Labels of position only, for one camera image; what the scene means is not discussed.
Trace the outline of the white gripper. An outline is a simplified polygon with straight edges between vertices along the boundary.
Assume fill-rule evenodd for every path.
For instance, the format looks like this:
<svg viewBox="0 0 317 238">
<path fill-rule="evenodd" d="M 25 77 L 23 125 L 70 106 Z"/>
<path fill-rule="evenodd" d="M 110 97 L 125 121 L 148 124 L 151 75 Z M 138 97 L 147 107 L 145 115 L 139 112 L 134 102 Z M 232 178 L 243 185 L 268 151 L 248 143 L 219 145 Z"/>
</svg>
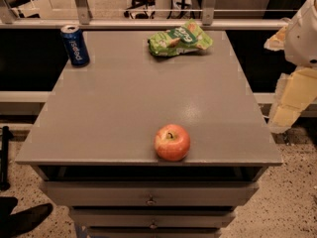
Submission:
<svg viewBox="0 0 317 238">
<path fill-rule="evenodd" d="M 270 51 L 283 51 L 297 65 L 292 74 L 277 81 L 268 115 L 271 133 L 290 129 L 301 113 L 317 98 L 317 0 L 306 0 L 290 20 L 264 43 Z"/>
</svg>

